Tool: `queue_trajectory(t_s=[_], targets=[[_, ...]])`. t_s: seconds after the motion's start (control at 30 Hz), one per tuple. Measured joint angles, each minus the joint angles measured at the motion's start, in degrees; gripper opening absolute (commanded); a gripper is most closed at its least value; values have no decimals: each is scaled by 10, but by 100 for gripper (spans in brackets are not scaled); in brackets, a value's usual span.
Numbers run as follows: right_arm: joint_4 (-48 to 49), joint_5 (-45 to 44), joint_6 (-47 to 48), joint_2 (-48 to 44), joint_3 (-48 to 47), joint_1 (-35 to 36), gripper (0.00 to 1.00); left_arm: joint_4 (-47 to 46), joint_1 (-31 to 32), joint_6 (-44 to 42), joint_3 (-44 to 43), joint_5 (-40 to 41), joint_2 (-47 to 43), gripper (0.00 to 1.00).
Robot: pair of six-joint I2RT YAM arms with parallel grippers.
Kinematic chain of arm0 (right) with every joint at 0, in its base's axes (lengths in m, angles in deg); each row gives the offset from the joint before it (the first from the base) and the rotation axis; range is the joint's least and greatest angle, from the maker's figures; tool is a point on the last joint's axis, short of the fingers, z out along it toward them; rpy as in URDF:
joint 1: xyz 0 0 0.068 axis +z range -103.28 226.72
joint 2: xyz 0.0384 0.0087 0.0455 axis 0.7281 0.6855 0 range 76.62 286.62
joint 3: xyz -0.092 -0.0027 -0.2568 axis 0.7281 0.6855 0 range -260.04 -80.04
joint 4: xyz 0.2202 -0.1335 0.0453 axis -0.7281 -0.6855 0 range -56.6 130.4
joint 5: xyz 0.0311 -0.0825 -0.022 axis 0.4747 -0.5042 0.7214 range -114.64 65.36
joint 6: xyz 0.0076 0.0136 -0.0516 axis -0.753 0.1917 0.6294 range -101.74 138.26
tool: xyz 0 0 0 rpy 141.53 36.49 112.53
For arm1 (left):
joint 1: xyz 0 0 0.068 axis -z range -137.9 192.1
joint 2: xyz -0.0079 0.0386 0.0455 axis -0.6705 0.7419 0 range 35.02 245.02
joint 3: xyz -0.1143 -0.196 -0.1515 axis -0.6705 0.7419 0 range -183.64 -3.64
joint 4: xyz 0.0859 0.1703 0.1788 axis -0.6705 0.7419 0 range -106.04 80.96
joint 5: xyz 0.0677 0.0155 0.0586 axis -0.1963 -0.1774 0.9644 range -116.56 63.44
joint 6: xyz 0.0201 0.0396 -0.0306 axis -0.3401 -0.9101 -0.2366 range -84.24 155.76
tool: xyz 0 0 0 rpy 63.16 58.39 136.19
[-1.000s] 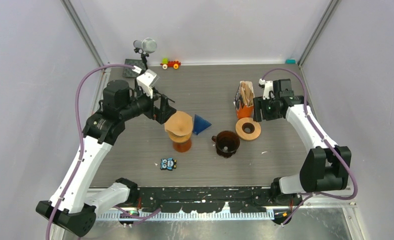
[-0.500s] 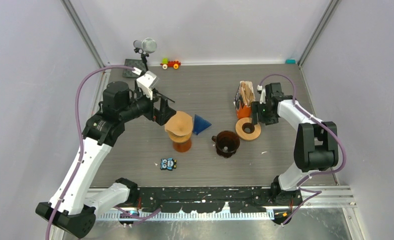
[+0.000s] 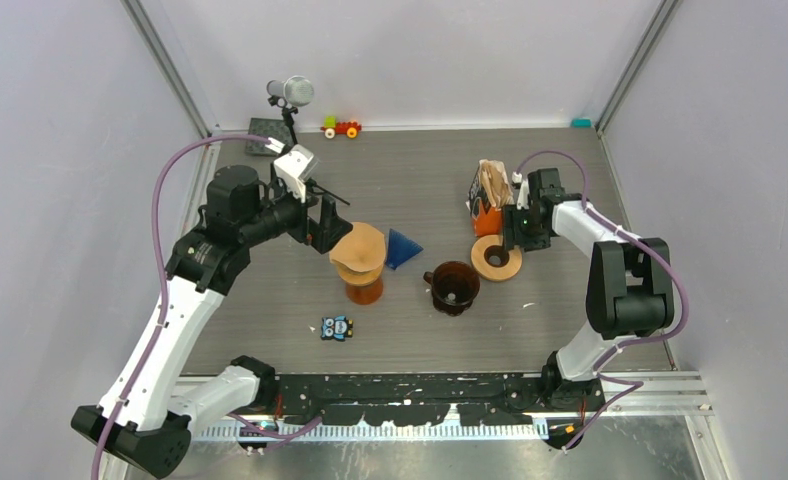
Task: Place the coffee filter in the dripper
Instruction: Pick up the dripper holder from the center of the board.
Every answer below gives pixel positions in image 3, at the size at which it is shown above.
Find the orange coffee filter box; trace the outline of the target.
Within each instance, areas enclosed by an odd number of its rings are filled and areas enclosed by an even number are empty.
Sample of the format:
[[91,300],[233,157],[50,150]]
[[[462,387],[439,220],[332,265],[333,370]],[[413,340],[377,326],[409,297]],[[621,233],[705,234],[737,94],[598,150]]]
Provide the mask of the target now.
[[503,209],[513,204],[512,186],[505,164],[481,159],[466,200],[475,236],[500,234],[504,224]]

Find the brown paper coffee filter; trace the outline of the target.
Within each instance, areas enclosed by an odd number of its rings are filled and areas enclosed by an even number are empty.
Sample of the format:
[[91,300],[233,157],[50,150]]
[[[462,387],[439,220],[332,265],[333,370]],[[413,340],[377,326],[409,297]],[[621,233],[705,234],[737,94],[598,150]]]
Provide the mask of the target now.
[[329,252],[330,262],[358,273],[382,266],[386,258],[385,235],[367,223],[354,222],[352,226],[351,232]]

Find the wooden ring stand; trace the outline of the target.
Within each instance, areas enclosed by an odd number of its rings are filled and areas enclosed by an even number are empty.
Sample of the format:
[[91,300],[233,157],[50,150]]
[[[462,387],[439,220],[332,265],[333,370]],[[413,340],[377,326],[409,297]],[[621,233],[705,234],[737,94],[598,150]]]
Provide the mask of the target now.
[[491,282],[505,282],[515,277],[523,264],[519,247],[507,250],[500,235],[486,235],[476,240],[470,262],[477,274]]

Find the amber glass carafe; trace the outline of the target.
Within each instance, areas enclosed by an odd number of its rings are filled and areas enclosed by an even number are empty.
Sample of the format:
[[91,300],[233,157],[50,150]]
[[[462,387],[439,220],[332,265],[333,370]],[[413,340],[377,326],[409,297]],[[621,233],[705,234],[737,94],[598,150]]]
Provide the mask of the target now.
[[345,285],[345,293],[349,300],[357,305],[371,305],[375,303],[383,294],[384,282],[377,279],[367,285]]

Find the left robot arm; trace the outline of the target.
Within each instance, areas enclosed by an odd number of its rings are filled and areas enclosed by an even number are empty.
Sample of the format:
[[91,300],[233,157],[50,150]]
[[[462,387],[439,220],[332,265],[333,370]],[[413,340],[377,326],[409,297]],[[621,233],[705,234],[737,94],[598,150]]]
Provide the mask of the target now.
[[155,478],[171,475],[195,435],[247,408],[268,412],[279,395],[272,366],[242,355],[183,395],[173,390],[204,326],[250,263],[250,251],[287,234],[329,252],[353,229],[336,200],[315,200],[271,170],[270,184],[245,165],[219,169],[206,189],[199,221],[174,245],[160,273],[148,326],[118,380],[95,405],[77,408],[72,428],[104,452]]

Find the blue plastic dripper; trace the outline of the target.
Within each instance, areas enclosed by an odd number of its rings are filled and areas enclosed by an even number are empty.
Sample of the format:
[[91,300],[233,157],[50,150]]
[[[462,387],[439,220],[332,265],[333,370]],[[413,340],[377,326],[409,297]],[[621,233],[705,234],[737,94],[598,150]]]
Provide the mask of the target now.
[[387,237],[387,253],[385,259],[385,266],[391,270],[396,270],[398,267],[419,255],[424,248],[404,235],[403,233],[390,229]]

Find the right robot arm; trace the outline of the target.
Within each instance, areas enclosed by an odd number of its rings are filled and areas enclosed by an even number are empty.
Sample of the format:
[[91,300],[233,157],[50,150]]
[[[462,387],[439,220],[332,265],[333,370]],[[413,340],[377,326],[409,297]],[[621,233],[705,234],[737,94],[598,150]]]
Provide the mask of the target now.
[[525,252],[568,240],[589,260],[586,321],[573,339],[548,357],[537,388],[544,403],[566,410],[598,373],[634,340],[670,326],[674,293],[666,267],[669,247],[642,238],[603,216],[580,194],[563,187],[555,168],[514,173],[514,205],[503,208],[502,246]]

